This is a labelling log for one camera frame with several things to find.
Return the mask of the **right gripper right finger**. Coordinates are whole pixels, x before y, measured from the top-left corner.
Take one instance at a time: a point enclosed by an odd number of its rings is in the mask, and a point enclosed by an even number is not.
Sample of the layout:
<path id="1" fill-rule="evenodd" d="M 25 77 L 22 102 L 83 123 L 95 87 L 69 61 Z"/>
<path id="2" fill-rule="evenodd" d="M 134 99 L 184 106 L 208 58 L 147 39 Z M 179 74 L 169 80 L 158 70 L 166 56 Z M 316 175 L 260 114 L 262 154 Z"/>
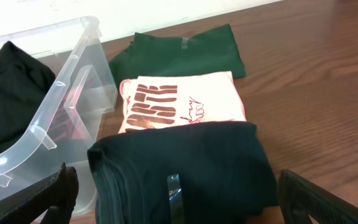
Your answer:
<path id="1" fill-rule="evenodd" d="M 286 224 L 358 224 L 358 208 L 290 171 L 281 171 L 278 203 Z"/>

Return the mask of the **green t-shirt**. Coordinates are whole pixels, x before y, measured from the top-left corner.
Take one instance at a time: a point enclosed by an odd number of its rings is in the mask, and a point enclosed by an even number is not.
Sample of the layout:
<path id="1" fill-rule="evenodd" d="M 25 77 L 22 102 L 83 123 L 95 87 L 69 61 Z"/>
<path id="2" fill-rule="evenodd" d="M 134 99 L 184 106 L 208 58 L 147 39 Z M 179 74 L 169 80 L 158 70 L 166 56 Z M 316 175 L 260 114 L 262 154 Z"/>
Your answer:
<path id="1" fill-rule="evenodd" d="M 185 37 L 155 37 L 136 33 L 130 45 L 109 62 L 116 86 L 139 76 L 184 77 L 213 72 L 246 76 L 245 65 L 232 33 L 225 24 Z"/>

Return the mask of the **black garment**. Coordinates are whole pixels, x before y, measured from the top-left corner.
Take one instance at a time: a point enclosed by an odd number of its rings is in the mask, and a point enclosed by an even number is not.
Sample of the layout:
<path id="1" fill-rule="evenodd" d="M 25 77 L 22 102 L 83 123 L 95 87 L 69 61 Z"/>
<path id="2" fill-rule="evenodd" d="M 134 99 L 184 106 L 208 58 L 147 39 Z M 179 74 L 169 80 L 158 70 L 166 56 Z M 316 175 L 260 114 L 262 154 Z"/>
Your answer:
<path id="1" fill-rule="evenodd" d="M 24 134 L 55 74 L 12 42 L 0 49 L 0 153 Z"/>

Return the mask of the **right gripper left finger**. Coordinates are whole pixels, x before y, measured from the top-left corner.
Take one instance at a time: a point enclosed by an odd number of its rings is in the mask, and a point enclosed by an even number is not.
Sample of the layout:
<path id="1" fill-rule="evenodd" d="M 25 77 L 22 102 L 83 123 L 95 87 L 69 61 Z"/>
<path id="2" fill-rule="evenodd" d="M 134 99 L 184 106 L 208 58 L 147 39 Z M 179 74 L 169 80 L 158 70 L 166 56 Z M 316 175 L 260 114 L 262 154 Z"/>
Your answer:
<path id="1" fill-rule="evenodd" d="M 0 200 L 0 223 L 32 223 L 43 215 L 41 224 L 69 224 L 78 192 L 76 169 L 62 164 L 58 172 Z"/>

